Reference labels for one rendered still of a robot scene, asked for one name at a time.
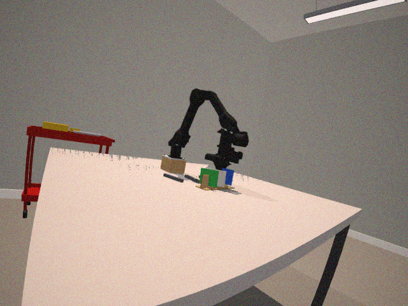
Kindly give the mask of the green notched board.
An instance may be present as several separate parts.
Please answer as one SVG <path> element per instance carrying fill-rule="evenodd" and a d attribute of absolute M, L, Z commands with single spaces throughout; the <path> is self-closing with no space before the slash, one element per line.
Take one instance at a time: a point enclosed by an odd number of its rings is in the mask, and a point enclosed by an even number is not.
<path fill-rule="evenodd" d="M 218 181 L 219 171 L 217 171 L 217 170 L 210 170 L 210 169 L 206 169 L 206 168 L 201 168 L 201 172 L 200 172 L 200 182 L 199 182 L 199 184 L 201 184 L 202 175 L 209 175 L 209 178 L 208 178 L 208 186 L 210 186 L 210 187 L 217 187 L 217 181 Z"/>

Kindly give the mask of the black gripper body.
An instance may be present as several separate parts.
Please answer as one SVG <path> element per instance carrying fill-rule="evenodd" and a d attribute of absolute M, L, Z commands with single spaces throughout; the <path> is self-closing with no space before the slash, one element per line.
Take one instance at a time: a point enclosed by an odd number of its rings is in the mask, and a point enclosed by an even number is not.
<path fill-rule="evenodd" d="M 229 149 L 232 149 L 231 145 L 225 144 L 225 143 L 219 143 L 219 145 L 217 145 L 218 149 L 218 153 L 217 154 L 206 154 L 205 155 L 205 159 L 210 160 L 210 161 L 215 161 L 215 162 L 219 162 L 219 163 L 230 163 L 232 161 L 230 161 L 225 155 L 224 155 L 224 151 L 225 149 L 227 149 L 227 147 L 229 147 Z M 232 162 L 235 164 L 238 164 L 238 162 Z"/>

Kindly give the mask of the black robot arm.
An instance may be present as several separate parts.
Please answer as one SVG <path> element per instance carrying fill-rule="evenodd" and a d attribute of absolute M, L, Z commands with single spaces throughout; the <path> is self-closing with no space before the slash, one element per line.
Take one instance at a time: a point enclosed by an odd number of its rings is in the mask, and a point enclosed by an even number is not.
<path fill-rule="evenodd" d="M 225 107 L 220 102 L 217 94 L 212 91 L 203 91 L 199 89 L 193 89 L 190 96 L 190 104 L 187 109 L 184 120 L 180 128 L 175 132 L 171 140 L 168 142 L 171 146 L 169 157 L 182 159 L 180 157 L 182 147 L 184 148 L 189 142 L 189 128 L 193 122 L 196 112 L 205 100 L 210 101 L 219 116 L 219 122 L 222 126 L 218 133 L 221 133 L 220 143 L 225 143 L 228 145 L 236 145 L 240 147 L 246 147 L 249 143 L 248 133 L 244 131 L 239 131 L 237 127 L 237 121 L 226 111 Z M 227 129 L 224 130 L 224 129 Z M 231 133 L 231 132 L 233 133 Z M 175 145 L 176 144 L 176 145 Z M 232 162 L 238 162 L 242 159 L 242 152 L 235 152 L 235 148 L 227 147 L 224 151 L 224 155 Z"/>

